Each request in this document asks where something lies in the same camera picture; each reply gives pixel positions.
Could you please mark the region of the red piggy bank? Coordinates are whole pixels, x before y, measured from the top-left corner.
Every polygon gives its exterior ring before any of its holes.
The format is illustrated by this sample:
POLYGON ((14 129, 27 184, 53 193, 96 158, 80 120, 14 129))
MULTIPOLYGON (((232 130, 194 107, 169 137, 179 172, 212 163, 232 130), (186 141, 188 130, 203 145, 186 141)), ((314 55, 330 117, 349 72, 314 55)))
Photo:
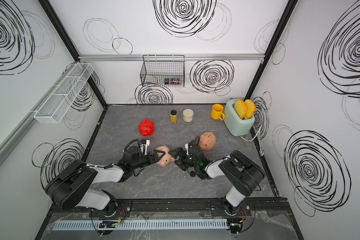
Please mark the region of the red piggy bank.
POLYGON ((154 133, 154 130, 154 122, 150 119, 144 119, 139 124, 139 133, 144 137, 151 136, 154 133))

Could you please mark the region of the light pink piggy bank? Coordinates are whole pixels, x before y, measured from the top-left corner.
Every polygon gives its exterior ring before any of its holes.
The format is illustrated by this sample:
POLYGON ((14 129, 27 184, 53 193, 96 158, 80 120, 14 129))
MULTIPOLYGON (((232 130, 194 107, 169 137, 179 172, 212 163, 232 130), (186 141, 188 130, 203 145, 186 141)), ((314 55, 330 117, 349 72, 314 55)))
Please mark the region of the light pink piggy bank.
POLYGON ((164 151, 166 152, 166 155, 163 156, 160 160, 161 160, 161 164, 159 166, 161 167, 165 167, 167 166, 170 162, 174 161, 174 158, 169 154, 169 147, 167 146, 160 146, 158 148, 156 148, 156 150, 160 150, 160 151, 164 151))

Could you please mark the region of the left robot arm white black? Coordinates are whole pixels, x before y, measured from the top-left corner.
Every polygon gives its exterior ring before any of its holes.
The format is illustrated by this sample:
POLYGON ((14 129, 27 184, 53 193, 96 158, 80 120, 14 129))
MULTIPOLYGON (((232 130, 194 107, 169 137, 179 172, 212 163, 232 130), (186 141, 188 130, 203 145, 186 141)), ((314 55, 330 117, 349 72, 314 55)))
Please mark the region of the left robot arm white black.
POLYGON ((118 210, 116 198, 105 190, 91 188, 97 183, 124 182, 132 175, 137 175, 136 169, 156 164, 167 156, 166 148, 158 148, 148 152, 146 144, 138 143, 128 146, 123 156, 116 164, 107 166, 89 165, 82 160, 76 160, 59 173, 45 187, 46 194, 63 210, 75 207, 96 209, 111 216, 118 210))

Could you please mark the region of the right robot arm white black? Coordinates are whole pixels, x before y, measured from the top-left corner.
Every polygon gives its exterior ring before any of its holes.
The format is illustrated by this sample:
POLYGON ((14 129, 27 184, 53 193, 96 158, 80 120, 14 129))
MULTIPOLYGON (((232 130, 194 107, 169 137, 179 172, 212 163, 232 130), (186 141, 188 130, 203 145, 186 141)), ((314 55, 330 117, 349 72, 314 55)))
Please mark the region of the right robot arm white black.
POLYGON ((216 161, 210 161, 199 146, 187 150, 177 148, 169 151, 175 164, 183 171, 190 171, 192 177, 211 180, 225 176, 232 187, 223 198, 222 209, 233 216, 240 210, 240 205, 254 191, 260 191, 260 183, 265 178, 264 170, 240 151, 216 161))

